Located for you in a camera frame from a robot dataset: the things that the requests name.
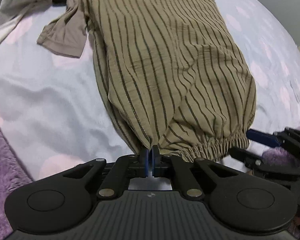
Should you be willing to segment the taupe brown shirt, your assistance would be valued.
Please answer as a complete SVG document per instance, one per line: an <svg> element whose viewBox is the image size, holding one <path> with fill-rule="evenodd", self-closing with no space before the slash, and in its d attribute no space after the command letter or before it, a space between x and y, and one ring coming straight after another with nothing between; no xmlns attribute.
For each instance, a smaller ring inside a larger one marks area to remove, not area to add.
<svg viewBox="0 0 300 240"><path fill-rule="evenodd" d="M66 0L66 11L46 25L37 44L56 55L79 58L87 40L82 0Z"/></svg>

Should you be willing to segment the olive striped garment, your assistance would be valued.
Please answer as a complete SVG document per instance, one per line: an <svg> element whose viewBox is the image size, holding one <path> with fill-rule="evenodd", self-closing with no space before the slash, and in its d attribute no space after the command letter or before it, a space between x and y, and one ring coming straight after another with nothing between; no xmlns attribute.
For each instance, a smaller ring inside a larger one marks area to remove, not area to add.
<svg viewBox="0 0 300 240"><path fill-rule="evenodd" d="M256 85L215 0L82 0L101 98L134 153L247 148Z"/></svg>

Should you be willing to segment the purple fluffy blanket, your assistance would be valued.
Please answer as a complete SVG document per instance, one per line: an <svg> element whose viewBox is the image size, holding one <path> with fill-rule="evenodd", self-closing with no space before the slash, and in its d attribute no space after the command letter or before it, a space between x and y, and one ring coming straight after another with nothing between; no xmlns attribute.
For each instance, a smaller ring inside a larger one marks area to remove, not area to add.
<svg viewBox="0 0 300 240"><path fill-rule="evenodd" d="M7 196L15 189L30 183L23 168L0 129L0 239L4 239L12 232L4 210Z"/></svg>

